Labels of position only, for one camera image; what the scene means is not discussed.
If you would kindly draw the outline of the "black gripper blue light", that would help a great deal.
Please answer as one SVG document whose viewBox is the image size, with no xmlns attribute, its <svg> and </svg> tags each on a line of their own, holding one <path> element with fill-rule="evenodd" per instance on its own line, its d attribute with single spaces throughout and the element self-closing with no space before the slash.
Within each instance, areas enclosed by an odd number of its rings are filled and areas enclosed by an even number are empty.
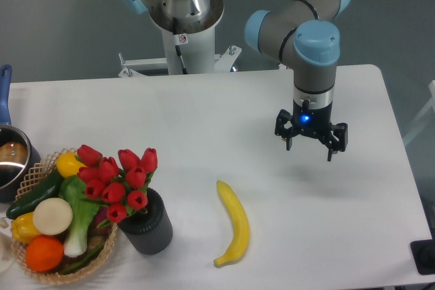
<svg viewBox="0 0 435 290">
<path fill-rule="evenodd" d="M 332 156 L 344 152 L 348 144 L 348 124 L 332 124 L 332 102 L 321 109 L 308 109 L 304 111 L 301 104 L 293 101 L 292 114 L 281 109 L 275 122 L 275 135 L 285 142 L 285 149 L 291 150 L 293 138 L 302 135 L 319 138 L 320 142 L 328 148 L 327 161 Z"/>
</svg>

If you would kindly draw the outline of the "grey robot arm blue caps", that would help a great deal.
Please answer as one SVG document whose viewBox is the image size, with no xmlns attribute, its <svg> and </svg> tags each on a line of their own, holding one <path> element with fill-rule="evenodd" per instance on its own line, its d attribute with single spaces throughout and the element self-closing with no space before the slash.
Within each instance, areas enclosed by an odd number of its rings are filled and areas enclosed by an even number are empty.
<svg viewBox="0 0 435 290">
<path fill-rule="evenodd" d="M 136 14 L 148 13 L 161 30 L 171 75 L 213 73 L 215 26 L 223 0 L 122 0 Z M 340 33 L 332 23 L 350 0 L 292 0 L 280 12 L 259 10 L 247 20 L 246 43 L 294 72 L 293 109 L 281 110 L 275 134 L 287 144 L 298 135 L 317 139 L 334 155 L 347 146 L 345 123 L 331 122 Z"/>
</svg>

